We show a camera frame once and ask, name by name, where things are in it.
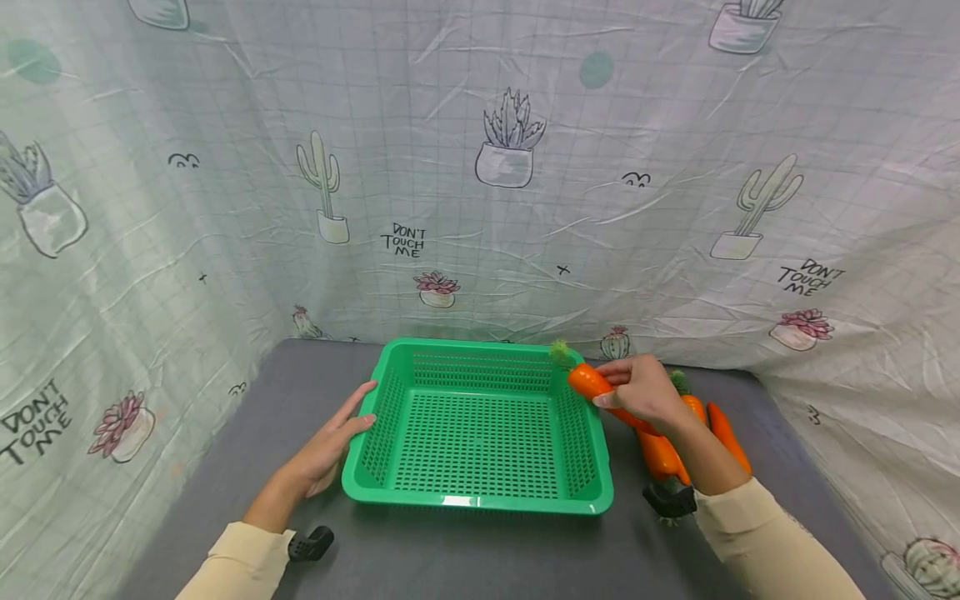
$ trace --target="fabric backdrop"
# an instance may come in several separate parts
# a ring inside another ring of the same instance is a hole
[[[110,597],[279,340],[427,336],[754,372],[904,597],[956,597],[958,30],[4,2],[0,596]]]

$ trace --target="left hand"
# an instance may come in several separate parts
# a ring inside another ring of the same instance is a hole
[[[340,459],[347,453],[350,439],[373,426],[376,415],[352,419],[350,415],[375,387],[376,381],[368,381],[357,388],[320,431],[276,473],[276,477],[297,491],[300,499],[313,497],[329,488],[337,476]]]

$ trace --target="potted plant drawing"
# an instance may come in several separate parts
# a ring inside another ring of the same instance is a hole
[[[710,31],[709,45],[721,52],[756,54],[780,23],[783,0],[740,0],[723,5]]]
[[[156,417],[143,405],[143,392],[127,392],[126,397],[104,411],[93,435],[96,442],[86,452],[102,452],[104,458],[128,463],[154,431]]]
[[[306,157],[306,151],[298,144],[297,164],[303,178],[320,190],[321,207],[317,211],[320,236],[330,244],[346,244],[350,240],[347,219],[333,214],[333,202],[330,200],[330,194],[340,188],[340,165],[336,156],[327,157],[324,141],[319,133],[310,133],[310,145],[312,163]]]
[[[508,87],[500,108],[483,111],[487,141],[477,155],[477,178],[497,187],[524,187],[534,174],[534,146],[546,126],[530,116],[530,97]]]
[[[0,132],[0,187],[16,202],[20,223],[34,247],[48,258],[84,237],[86,215],[63,191],[38,143],[19,153]]]
[[[756,224],[765,213],[777,210],[789,202],[804,183],[803,175],[798,175],[786,183],[796,164],[797,155],[784,158],[758,191],[757,184],[762,172],[757,169],[747,178],[747,182],[740,189],[740,195],[736,198],[737,207],[746,210],[747,214],[735,230],[725,231],[720,236],[720,239],[713,244],[710,256],[727,260],[744,260],[754,253],[756,245],[763,239],[762,234],[754,233]]]
[[[770,337],[802,352],[816,346],[818,340],[829,340],[832,330],[827,317],[816,308],[810,308],[781,315],[780,322],[770,330]]]
[[[184,30],[190,26],[186,0],[127,0],[136,18],[161,29]]]
[[[294,304],[294,325],[304,340],[333,340],[310,321],[310,316],[306,314],[306,308],[299,304]]]
[[[960,598],[960,552],[942,541],[914,540],[902,556],[886,554],[880,566],[909,600]]]
[[[627,327],[623,325],[612,327],[611,332],[600,340],[600,351],[607,360],[626,358],[630,354],[630,336],[627,335]]]
[[[420,290],[420,301],[434,308],[449,308],[456,301],[453,293],[460,289],[456,279],[450,279],[439,271],[414,277]]]

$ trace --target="gray table surface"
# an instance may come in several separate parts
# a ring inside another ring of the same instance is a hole
[[[381,346],[287,340],[264,359],[234,416],[128,576],[120,598],[169,599],[270,474],[366,381]],[[893,598],[832,492],[763,388],[744,372],[684,368],[727,412],[756,477],[850,572],[870,600]],[[747,595],[693,519],[666,527],[641,496],[651,481],[634,434],[603,415],[615,499],[600,517],[361,505],[339,483],[294,514],[336,542],[291,564],[274,598],[682,598]]]

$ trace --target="black clip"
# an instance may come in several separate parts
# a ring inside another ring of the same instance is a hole
[[[643,490],[643,497],[664,518],[680,518],[697,512],[697,500],[690,486],[679,492],[671,492],[662,484],[655,483]]]
[[[287,544],[287,555],[291,563],[318,561],[333,543],[333,531],[322,525],[313,530],[310,537],[304,539],[300,534],[293,536]]]

